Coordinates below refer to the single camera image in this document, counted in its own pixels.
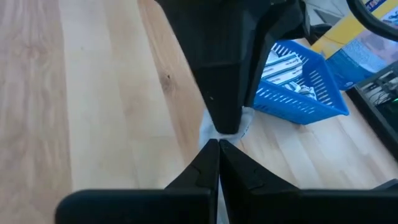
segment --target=blue mesh basket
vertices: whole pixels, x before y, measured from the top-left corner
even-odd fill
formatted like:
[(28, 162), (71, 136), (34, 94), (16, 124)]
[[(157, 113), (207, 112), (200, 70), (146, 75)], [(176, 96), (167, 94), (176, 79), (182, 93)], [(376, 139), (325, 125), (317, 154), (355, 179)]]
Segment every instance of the blue mesh basket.
[(318, 53), (291, 41), (280, 41), (273, 46), (278, 56), (295, 52), (303, 62), (299, 85), (312, 86), (317, 100), (288, 90), (271, 82), (261, 81), (254, 98), (254, 109), (297, 124), (310, 124), (337, 115), (349, 115), (333, 75)]

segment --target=light wood surface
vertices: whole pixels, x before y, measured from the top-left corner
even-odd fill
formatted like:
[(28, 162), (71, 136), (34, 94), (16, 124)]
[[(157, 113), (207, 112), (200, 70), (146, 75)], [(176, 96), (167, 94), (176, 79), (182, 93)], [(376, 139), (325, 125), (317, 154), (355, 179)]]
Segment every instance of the light wood surface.
[[(398, 166), (351, 115), (256, 113), (238, 144), (301, 188), (370, 189)], [(87, 188), (162, 188), (196, 156), (204, 104), (152, 0), (0, 1), (0, 222), (52, 223)]]

